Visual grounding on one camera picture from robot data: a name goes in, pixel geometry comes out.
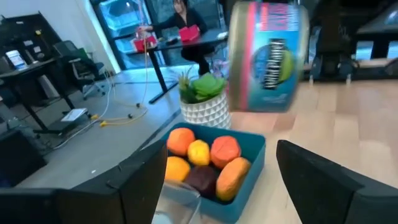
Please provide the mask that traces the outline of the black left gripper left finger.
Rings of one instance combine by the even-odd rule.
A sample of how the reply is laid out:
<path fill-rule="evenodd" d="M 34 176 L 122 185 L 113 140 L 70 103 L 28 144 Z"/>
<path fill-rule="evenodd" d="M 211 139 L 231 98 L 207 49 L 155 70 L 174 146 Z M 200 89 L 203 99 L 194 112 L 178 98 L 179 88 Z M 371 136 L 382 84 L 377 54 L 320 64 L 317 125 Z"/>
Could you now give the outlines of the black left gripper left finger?
<path fill-rule="evenodd" d="M 167 148 L 158 140 L 70 190 L 60 190 L 61 223 L 151 223 L 164 184 Z"/>

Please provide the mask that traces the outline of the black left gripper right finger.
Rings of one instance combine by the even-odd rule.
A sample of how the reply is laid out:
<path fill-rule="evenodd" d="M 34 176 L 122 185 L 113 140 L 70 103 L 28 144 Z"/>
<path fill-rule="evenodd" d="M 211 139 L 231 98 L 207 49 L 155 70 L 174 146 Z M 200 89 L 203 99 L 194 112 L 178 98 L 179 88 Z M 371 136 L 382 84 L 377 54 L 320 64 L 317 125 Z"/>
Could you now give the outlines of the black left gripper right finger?
<path fill-rule="evenodd" d="M 280 173 L 302 223 L 397 224 L 397 189 L 290 141 L 277 143 Z"/>

